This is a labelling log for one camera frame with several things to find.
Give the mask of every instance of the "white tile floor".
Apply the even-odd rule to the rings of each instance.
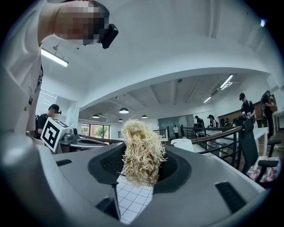
[[[120,221],[124,224],[130,224],[152,200],[153,187],[133,187],[124,176],[119,176],[117,182]]]

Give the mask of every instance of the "pink and white bag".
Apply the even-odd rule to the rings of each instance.
[[[257,177],[260,174],[261,168],[263,168],[261,166],[258,166],[258,161],[261,160],[278,161],[278,165],[276,167],[267,167],[260,182],[270,182],[275,180],[279,176],[281,171],[281,161],[279,157],[268,158],[267,156],[259,156],[255,164],[251,166],[251,168],[249,168],[247,176],[249,176],[249,178],[251,178],[253,181],[256,181]]]

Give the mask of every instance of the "black cap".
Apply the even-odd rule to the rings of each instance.
[[[59,106],[58,106],[57,104],[52,104],[52,105],[48,108],[48,110],[50,110],[50,109],[54,109],[54,110],[59,111]]]
[[[240,100],[243,100],[245,98],[245,94],[244,93],[240,93]]]

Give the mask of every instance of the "person wearing white shirt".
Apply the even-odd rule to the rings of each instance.
[[[101,5],[89,0],[60,4],[38,0],[17,20],[6,35],[0,56],[0,83],[4,88],[0,91],[0,101],[11,110],[1,117],[2,130],[16,133],[35,130],[36,106],[44,76],[43,41],[50,36],[84,45],[97,41],[102,26],[108,23],[108,17],[101,18],[100,8]]]
[[[176,136],[176,139],[178,139],[178,127],[177,127],[177,125],[174,126],[173,130],[174,130],[174,135]]]

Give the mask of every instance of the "fibrous object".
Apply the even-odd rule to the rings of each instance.
[[[153,186],[158,180],[161,162],[166,161],[159,135],[138,120],[125,122],[121,132],[126,144],[122,174],[135,187]]]

